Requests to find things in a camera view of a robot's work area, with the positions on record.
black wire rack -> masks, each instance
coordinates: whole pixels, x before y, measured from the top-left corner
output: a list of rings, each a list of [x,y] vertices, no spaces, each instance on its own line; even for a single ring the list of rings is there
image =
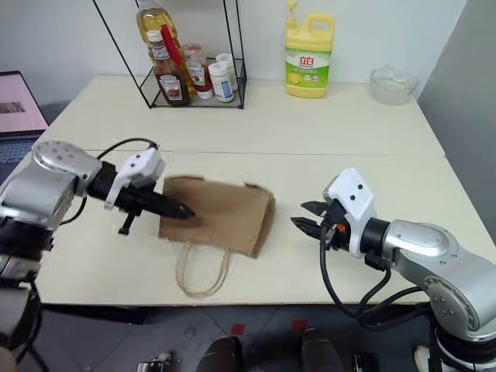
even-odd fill
[[[146,105],[150,109],[155,109],[155,108],[161,108],[161,107],[173,107],[167,104],[164,95],[162,94],[157,79],[155,78],[155,75],[153,74],[153,66],[150,68],[148,71],[148,74],[146,75],[145,78],[138,76],[136,73],[133,73],[133,70],[129,66],[128,60],[124,57],[124,53],[122,52],[122,48],[119,46],[117,43],[117,40],[115,38],[114,33],[112,33],[111,27],[109,25],[109,22],[107,22],[107,19],[105,18],[103,11],[101,9],[101,6],[98,5],[99,2],[102,2],[103,0],[92,0],[93,4],[100,15],[100,18],[103,21],[103,24],[105,28],[108,31],[108,34],[110,35],[110,38],[112,39],[112,42],[115,45],[115,48],[119,52],[119,56],[122,58],[122,62],[124,62],[127,71],[131,75],[131,78],[134,81],[134,84],[139,90],[139,93],[143,97]],[[136,4],[136,7],[138,6],[138,1],[133,0],[133,2]],[[226,18],[226,30],[227,30],[227,36],[229,38],[229,48],[231,51],[231,54],[234,57],[234,70],[236,72],[236,79],[238,81],[238,91],[234,92],[234,99],[231,102],[220,102],[218,101],[215,96],[210,98],[210,99],[200,99],[198,96],[193,97],[191,100],[191,103],[188,106],[181,106],[181,107],[202,107],[202,108],[227,108],[227,109],[243,109],[245,105],[245,93],[246,93],[246,82],[247,82],[247,76],[246,76],[246,64],[245,64],[245,54],[244,54],[244,49],[243,49],[243,38],[241,36],[241,22],[239,20],[239,4],[238,0],[233,0],[234,8],[236,10],[236,25],[237,26],[237,31],[239,32],[239,49],[238,49],[238,56],[236,57],[235,51],[233,49],[233,38],[232,38],[232,32],[233,32],[233,25],[229,21],[229,13],[228,13],[228,6],[226,4],[226,0],[222,0],[222,6],[224,8],[224,15]],[[207,58],[208,63],[215,63],[215,58]]]

white wall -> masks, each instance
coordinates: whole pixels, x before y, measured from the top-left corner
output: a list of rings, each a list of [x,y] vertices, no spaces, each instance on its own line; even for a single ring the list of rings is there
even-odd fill
[[[496,241],[494,15],[494,0],[467,3],[418,103]]]
[[[199,41],[212,53],[226,48],[221,0],[164,2],[182,43]],[[334,81],[366,81],[389,63],[420,77],[423,87],[465,2],[301,0],[297,13],[301,21],[311,11],[336,17]],[[146,70],[133,0],[99,3],[133,70]],[[283,78],[285,0],[240,4],[249,77]],[[91,0],[2,0],[0,48],[0,71],[21,70],[41,105],[74,98],[95,74],[126,73]]]

yellow dish soap bottle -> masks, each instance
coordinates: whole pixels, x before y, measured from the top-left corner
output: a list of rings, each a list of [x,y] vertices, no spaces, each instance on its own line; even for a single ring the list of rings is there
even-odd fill
[[[293,11],[296,0],[287,2],[290,15],[286,19],[286,91],[303,98],[321,98],[326,94],[334,37],[334,18],[330,14],[310,13],[303,26]],[[313,27],[325,22],[326,30]]]

gray floor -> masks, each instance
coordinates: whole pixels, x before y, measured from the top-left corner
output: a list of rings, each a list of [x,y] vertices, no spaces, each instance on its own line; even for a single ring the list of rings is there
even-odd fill
[[[381,371],[415,371],[413,347],[427,343],[429,333],[424,319],[387,332],[366,332],[323,305],[187,307],[157,311],[146,325],[45,312],[35,346],[53,372],[135,372],[140,361],[164,351],[174,353],[171,370],[194,372],[210,343],[229,335],[234,325],[245,325],[239,338],[250,372],[301,371],[299,329],[305,326],[329,336],[348,367],[352,352],[368,351],[379,357]],[[19,372],[38,370],[29,354],[19,366]]]

